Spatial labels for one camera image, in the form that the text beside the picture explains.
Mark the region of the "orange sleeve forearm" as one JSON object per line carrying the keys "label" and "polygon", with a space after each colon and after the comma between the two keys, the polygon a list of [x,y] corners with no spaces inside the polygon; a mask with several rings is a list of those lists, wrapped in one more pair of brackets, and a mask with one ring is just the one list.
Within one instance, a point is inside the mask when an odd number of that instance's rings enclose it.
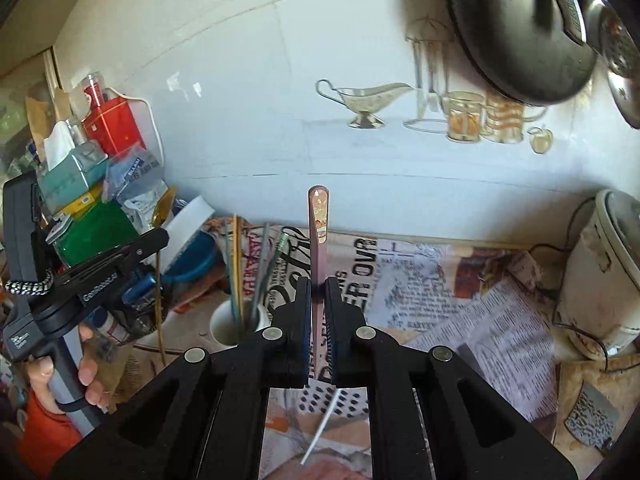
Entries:
{"label": "orange sleeve forearm", "polygon": [[47,479],[55,463],[80,440],[81,434],[64,413],[48,411],[29,390],[24,437],[18,442],[21,461],[37,479]]}

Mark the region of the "person's left hand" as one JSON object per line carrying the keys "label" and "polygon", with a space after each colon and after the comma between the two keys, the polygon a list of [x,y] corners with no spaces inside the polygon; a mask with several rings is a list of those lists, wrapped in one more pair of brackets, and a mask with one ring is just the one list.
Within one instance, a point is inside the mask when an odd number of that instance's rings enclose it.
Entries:
{"label": "person's left hand", "polygon": [[[49,382],[54,376],[55,367],[50,356],[28,361],[25,367],[29,385],[37,401],[47,412],[62,415],[63,411],[55,402],[54,395],[49,388]],[[86,387],[85,398],[90,405],[101,410],[107,407],[111,400],[111,393],[98,377],[98,363],[85,354],[78,365],[78,380]]]}

